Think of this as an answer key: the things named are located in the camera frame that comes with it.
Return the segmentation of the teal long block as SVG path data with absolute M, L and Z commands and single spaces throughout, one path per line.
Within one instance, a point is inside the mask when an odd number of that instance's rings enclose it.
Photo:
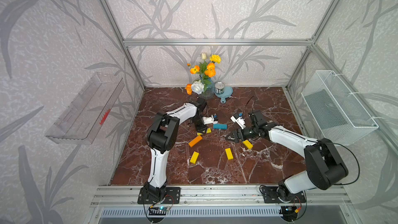
M 228 126 L 226 124 L 213 124 L 213 128 L 214 129 L 218 129 L 218 130 L 226 130 L 228 128 Z

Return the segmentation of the orange block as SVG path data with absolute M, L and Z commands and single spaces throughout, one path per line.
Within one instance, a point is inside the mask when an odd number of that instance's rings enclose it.
M 189 143 L 188 143 L 188 145 L 190 146 L 190 147 L 193 147 L 194 145 L 196 145 L 198 142 L 200 142 L 202 140 L 202 136 L 201 135 L 198 135 L 197 137 L 195 137 L 192 141 L 190 141 Z

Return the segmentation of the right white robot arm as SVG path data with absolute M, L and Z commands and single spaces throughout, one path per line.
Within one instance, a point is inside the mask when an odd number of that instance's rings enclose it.
M 249 113 L 249 117 L 250 127 L 245 125 L 241 113 L 231 117 L 239 128 L 226 137 L 227 141 L 239 143 L 253 138 L 264 138 L 305 159 L 305 171 L 283 179 L 277 186 L 259 187 L 265 203 L 291 203 L 294 200 L 304 202 L 303 194 L 306 190 L 327 190 L 348 176 L 348 168 L 330 140 L 308 138 L 274 122 L 267 122 L 260 111 Z

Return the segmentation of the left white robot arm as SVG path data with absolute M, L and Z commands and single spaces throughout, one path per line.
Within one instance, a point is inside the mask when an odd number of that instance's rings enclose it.
M 186 102 L 181 107 L 167 112 L 158 112 L 147 131 L 147 144 L 151 151 L 151 170 L 148 181 L 144 184 L 144 193 L 162 200 L 166 194 L 166 167 L 170 150 L 174 147 L 180 124 L 191 120 L 196 132 L 205 134 L 207 125 L 202 112 L 207 106 L 203 98 Z

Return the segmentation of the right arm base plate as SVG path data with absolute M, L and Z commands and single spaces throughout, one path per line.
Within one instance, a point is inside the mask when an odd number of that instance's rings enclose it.
M 259 186 L 260 194 L 263 197 L 264 203 L 306 203 L 304 192 L 297 194 L 290 193 L 284 186 Z

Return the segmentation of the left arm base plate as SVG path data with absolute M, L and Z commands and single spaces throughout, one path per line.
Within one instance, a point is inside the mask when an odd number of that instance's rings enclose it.
M 178 204 L 180 201 L 180 187 L 151 188 L 143 187 L 140 189 L 138 204 Z

